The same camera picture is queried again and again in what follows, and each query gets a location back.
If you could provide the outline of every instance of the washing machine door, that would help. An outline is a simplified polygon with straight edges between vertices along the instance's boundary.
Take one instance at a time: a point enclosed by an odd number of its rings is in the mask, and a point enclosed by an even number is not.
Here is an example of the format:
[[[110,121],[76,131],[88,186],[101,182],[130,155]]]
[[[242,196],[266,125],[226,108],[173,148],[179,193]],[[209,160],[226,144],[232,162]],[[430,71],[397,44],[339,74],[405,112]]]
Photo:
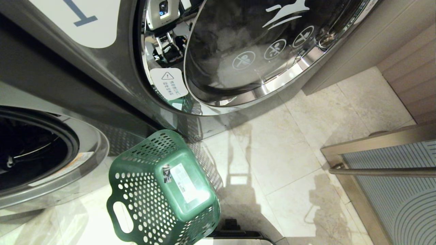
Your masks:
[[[376,2],[150,0],[143,66],[156,93],[175,108],[235,111],[293,84]]]

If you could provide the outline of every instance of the gray washing machine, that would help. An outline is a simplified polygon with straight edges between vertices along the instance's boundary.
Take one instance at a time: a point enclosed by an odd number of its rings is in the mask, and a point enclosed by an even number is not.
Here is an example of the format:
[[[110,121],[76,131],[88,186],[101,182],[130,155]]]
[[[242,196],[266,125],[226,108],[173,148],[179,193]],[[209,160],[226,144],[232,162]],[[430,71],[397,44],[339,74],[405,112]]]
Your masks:
[[[0,40],[0,224],[13,224],[108,184],[111,160],[161,127],[3,16]]]
[[[0,12],[168,129],[199,140],[293,97],[378,0],[14,0]]]

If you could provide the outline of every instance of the basket handle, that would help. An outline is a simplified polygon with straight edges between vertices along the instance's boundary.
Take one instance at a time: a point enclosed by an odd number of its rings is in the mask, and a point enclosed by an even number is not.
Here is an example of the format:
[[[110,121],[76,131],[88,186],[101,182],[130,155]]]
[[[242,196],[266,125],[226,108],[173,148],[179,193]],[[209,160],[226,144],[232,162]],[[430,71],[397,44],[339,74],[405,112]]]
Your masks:
[[[118,218],[115,214],[115,211],[113,210],[113,205],[118,202],[118,200],[115,199],[115,197],[113,195],[111,195],[107,202],[106,202],[106,209],[108,210],[110,219],[112,220],[112,225],[113,228],[115,230],[115,234],[123,241],[125,242],[132,242],[131,238],[129,238],[129,234],[132,233],[125,233],[123,232],[123,230],[121,229],[121,226],[119,225],[119,221]]]

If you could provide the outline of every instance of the green laundry basket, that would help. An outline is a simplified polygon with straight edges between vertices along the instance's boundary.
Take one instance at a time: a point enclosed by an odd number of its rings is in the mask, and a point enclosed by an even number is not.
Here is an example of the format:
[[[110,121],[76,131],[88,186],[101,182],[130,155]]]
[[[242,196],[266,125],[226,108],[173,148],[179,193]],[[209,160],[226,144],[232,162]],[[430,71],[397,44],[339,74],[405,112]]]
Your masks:
[[[109,170],[107,209],[117,236],[138,245],[190,245],[218,225],[218,199],[195,155],[176,132],[161,130],[118,156]],[[128,207],[121,230],[113,205]]]

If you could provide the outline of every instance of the warning triangle symbol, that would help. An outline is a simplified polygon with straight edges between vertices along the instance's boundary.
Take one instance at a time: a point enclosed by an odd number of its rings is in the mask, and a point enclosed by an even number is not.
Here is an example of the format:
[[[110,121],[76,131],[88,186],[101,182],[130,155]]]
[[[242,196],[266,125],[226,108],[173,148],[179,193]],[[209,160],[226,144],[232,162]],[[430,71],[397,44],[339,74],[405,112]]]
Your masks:
[[[174,77],[171,76],[169,72],[165,72],[165,74],[162,77],[162,80],[171,80],[171,79],[174,79]]]

